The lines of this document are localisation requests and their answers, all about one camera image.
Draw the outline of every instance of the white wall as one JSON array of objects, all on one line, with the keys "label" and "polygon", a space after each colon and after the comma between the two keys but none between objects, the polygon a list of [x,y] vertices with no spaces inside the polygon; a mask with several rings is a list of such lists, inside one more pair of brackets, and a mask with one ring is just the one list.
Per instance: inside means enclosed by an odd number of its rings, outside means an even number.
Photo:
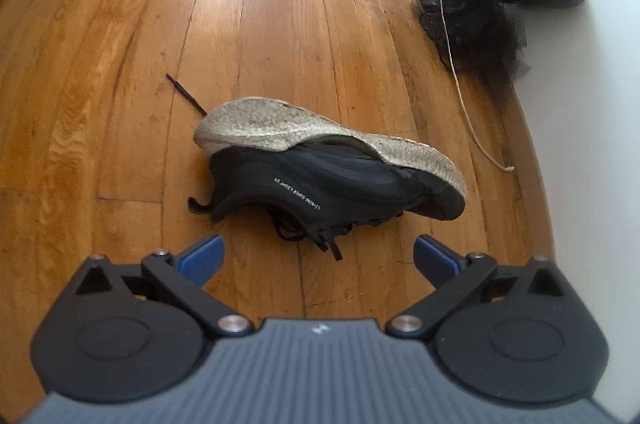
[{"label": "white wall", "polygon": [[558,264],[610,348],[596,399],[640,411],[640,0],[524,10],[516,92],[545,184]]}]

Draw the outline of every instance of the gray ribbed plate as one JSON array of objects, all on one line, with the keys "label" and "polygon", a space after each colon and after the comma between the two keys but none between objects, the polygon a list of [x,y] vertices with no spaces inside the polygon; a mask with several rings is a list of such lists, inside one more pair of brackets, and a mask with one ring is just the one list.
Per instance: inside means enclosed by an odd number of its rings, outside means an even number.
[{"label": "gray ribbed plate", "polygon": [[218,342],[183,383],[121,405],[50,395],[25,424],[560,424],[614,423],[581,400],[511,409],[461,390],[425,346],[390,338],[372,320],[267,320],[256,334]]}]

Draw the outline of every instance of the black shoelace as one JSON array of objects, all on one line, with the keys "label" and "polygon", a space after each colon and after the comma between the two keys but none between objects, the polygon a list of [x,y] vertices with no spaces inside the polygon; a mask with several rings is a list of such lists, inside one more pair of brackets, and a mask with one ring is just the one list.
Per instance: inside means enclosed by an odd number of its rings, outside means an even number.
[{"label": "black shoelace", "polygon": [[319,230],[317,234],[309,234],[304,227],[302,227],[300,222],[286,211],[276,207],[271,207],[269,209],[269,215],[273,220],[273,226],[275,227],[276,233],[278,233],[278,236],[284,241],[301,241],[308,236],[322,251],[331,249],[331,253],[334,255],[335,261],[340,261],[342,259],[342,253],[335,244],[334,237],[337,234],[347,234],[351,230],[353,224],[349,223],[341,225],[340,227],[333,227],[332,229],[337,229],[336,234],[327,234],[323,229]]}]

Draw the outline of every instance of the shoe heel pull tab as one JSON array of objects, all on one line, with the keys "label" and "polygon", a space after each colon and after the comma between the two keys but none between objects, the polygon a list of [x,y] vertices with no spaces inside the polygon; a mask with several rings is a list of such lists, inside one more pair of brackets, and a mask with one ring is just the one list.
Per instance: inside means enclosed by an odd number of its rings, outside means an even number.
[{"label": "shoe heel pull tab", "polygon": [[342,260],[342,253],[336,245],[333,237],[326,237],[324,230],[318,231],[318,241],[316,241],[316,245],[320,247],[322,252],[325,252],[328,248],[331,249],[331,254],[334,255],[335,261]]},{"label": "shoe heel pull tab", "polygon": [[195,198],[189,197],[187,205],[193,214],[209,214],[214,207],[213,197],[211,197],[211,201],[207,205],[202,205]]}]

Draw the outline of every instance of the hardwood floorboard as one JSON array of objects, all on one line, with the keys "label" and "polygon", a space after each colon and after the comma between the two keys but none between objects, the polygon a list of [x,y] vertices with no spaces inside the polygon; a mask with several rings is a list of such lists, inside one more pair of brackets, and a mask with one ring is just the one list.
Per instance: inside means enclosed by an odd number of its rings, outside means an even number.
[{"label": "hardwood floorboard", "polygon": [[38,197],[0,189],[0,414],[10,422],[43,396],[30,363],[30,336],[47,306],[38,290]]},{"label": "hardwood floorboard", "polygon": [[[490,90],[476,76],[461,77],[465,104],[482,145],[498,161],[511,164],[506,132]],[[530,258],[530,251],[522,248],[527,234],[522,226],[524,205],[518,201],[521,195],[517,175],[492,166],[476,147],[472,147],[472,158],[478,189],[482,192],[480,200],[489,253],[501,263],[522,265]]]},{"label": "hardwood floorboard", "polygon": [[173,86],[195,0],[149,0],[118,80],[98,195],[162,201]]},{"label": "hardwood floorboard", "polygon": [[[194,4],[177,76],[207,110],[238,97],[241,11],[242,0],[196,0]],[[179,251],[213,231],[222,234],[226,260],[206,290],[223,303],[237,307],[233,220],[214,226],[207,216],[187,210],[188,197],[209,201],[212,192],[207,158],[192,140],[202,118],[178,94],[173,94],[172,104],[162,196],[162,246]]]},{"label": "hardwood floorboard", "polygon": [[92,250],[111,263],[137,263],[161,248],[162,205],[151,201],[94,201]]},{"label": "hardwood floorboard", "polygon": [[240,23],[240,96],[293,102],[289,0],[244,0]]},{"label": "hardwood floorboard", "polygon": [[50,295],[60,290],[92,247],[104,126],[145,3],[103,0],[66,79],[46,155],[39,216],[40,279]]},{"label": "hardwood floorboard", "polygon": [[[82,56],[79,53],[82,44],[86,46],[87,29],[99,24],[101,6],[104,0],[64,0],[42,33],[42,42],[25,72],[12,73],[12,85],[0,102],[7,107],[13,99],[20,108],[12,110],[4,143],[1,130],[4,115],[0,113],[1,186],[40,190],[58,102],[76,57]],[[17,62],[21,66],[24,61],[20,58]]]},{"label": "hardwood floorboard", "polygon": [[293,102],[340,121],[324,0],[289,0]]}]

